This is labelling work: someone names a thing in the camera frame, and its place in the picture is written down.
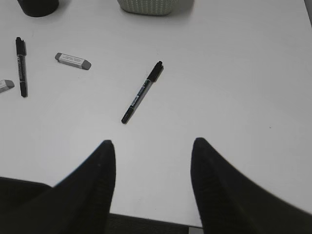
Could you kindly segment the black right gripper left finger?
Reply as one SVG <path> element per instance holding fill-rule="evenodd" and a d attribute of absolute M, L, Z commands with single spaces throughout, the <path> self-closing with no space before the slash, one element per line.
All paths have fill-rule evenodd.
<path fill-rule="evenodd" d="M 62 182 L 19 209 L 16 234 L 102 234 L 116 182 L 113 143 L 103 141 Z"/>

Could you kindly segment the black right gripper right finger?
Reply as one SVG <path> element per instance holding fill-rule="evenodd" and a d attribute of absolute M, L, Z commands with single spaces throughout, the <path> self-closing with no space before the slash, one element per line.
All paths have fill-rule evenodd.
<path fill-rule="evenodd" d="M 191 181 L 206 234 L 310 234 L 312 215 L 269 193 L 195 139 Z"/>

